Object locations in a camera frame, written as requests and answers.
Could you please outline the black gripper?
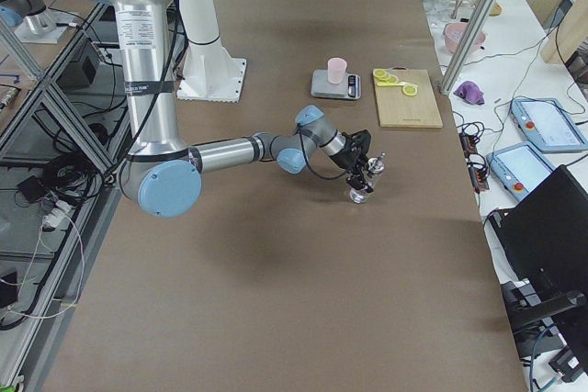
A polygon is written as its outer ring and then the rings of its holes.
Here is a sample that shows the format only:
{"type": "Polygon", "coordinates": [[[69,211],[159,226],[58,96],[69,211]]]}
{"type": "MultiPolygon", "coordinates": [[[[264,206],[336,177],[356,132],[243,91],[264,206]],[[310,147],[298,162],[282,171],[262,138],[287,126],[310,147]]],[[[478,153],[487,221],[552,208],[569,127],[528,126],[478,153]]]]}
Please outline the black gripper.
{"type": "Polygon", "coordinates": [[[372,193],[371,181],[381,177],[381,158],[367,157],[370,142],[371,134],[363,129],[352,134],[337,132],[328,143],[329,158],[348,172],[345,181],[358,192],[372,193]]]}

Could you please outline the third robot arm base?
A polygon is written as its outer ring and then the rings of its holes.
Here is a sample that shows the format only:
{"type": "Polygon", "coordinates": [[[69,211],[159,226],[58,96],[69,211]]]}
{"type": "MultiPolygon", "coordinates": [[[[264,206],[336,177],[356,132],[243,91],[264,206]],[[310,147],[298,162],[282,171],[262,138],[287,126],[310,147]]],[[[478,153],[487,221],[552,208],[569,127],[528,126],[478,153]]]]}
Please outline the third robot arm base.
{"type": "Polygon", "coordinates": [[[57,44],[67,27],[43,0],[1,0],[1,18],[22,43],[57,44]]]}

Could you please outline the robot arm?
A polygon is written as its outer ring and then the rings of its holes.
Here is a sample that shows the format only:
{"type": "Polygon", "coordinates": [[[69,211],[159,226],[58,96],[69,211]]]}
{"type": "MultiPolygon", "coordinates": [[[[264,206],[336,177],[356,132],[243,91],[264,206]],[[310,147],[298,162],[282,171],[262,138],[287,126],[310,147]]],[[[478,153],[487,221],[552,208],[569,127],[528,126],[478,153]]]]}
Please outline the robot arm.
{"type": "Polygon", "coordinates": [[[114,170],[122,193],[160,218],[196,203],[201,176],[251,162],[276,162],[290,174],[323,151],[350,185],[370,194],[382,161],[368,156],[370,134],[339,130],[316,106],[296,116],[291,135],[258,132],[200,145],[184,142],[178,98],[235,102],[246,70],[221,43],[213,0],[95,0],[113,7],[130,112],[131,142],[114,170]]]}

